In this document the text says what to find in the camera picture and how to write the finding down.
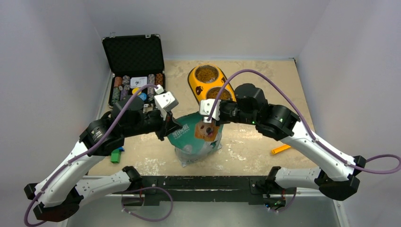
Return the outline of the green dog food bag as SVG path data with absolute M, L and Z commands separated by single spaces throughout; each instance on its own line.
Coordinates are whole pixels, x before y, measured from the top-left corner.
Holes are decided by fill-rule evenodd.
M 204 159 L 209 154 L 221 149 L 223 125 L 203 121 L 198 112 L 182 116 L 177 119 L 182 125 L 167 136 L 174 146 L 175 154 L 182 167 Z

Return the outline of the yellow plastic scoop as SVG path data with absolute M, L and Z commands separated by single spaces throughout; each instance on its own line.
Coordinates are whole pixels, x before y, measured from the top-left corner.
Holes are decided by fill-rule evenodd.
M 280 146 L 280 147 L 277 147 L 277 148 L 272 149 L 272 150 L 271 150 L 271 154 L 272 154 L 272 155 L 276 155 L 276 154 L 278 154 L 278 153 L 280 153 L 280 152 L 282 152 L 282 151 L 288 150 L 288 149 L 290 149 L 290 148 L 291 148 L 290 145 L 282 145 L 282 146 Z

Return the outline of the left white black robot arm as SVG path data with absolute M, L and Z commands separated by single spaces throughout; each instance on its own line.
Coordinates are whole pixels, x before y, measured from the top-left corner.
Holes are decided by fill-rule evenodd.
M 144 101 L 127 96 L 113 105 L 113 109 L 95 120 L 82 132 L 72 151 L 59 166 L 39 183 L 24 188 L 31 201 L 38 224 L 61 222 L 93 200 L 115 192 L 136 193 L 144 189 L 142 176 L 132 166 L 107 177 L 88 182 L 83 177 L 97 163 L 122 147 L 128 137 L 155 133 L 164 140 L 181 126 L 173 118 L 172 109 L 178 100 L 166 92 L 154 97 L 156 108 L 143 112 Z

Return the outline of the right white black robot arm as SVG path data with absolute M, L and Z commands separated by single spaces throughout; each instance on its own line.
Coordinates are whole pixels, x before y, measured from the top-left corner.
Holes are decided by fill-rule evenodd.
M 309 188 L 319 190 L 330 199 L 344 201 L 358 191 L 360 171 L 352 165 L 364 167 L 366 159 L 340 152 L 308 132 L 296 113 L 283 105 L 270 104 L 255 85 L 240 85 L 235 89 L 235 101 L 220 101 L 215 111 L 221 124 L 254 125 L 263 136 L 289 145 L 317 165 L 307 169 L 274 166 L 264 184 L 270 192 Z

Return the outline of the yellow double pet bowl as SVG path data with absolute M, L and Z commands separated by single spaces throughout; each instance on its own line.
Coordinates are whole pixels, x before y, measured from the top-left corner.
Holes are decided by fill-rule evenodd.
M 188 85 L 198 104 L 201 100 L 216 98 L 226 80 L 227 76 L 223 71 L 212 64 L 202 64 L 193 68 L 187 77 Z

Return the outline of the green blue toy blocks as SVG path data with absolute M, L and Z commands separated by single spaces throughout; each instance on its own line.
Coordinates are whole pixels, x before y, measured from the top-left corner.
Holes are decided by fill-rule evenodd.
M 122 152 L 124 151 L 123 147 L 117 148 L 113 150 L 110 154 L 110 162 L 113 164 L 120 163 Z

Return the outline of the black poker chip case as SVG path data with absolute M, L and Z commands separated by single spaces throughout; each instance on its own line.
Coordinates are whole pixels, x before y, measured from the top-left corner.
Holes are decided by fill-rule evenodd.
M 113 73 L 109 107 L 147 84 L 166 88 L 165 65 L 158 34 L 105 37 L 102 44 Z

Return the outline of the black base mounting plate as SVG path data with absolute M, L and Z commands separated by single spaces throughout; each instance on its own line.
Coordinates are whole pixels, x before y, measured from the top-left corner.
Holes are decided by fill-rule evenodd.
M 246 202 L 249 205 L 276 203 L 295 193 L 283 189 L 267 176 L 143 176 L 137 192 L 146 206 L 162 201 L 175 202 Z

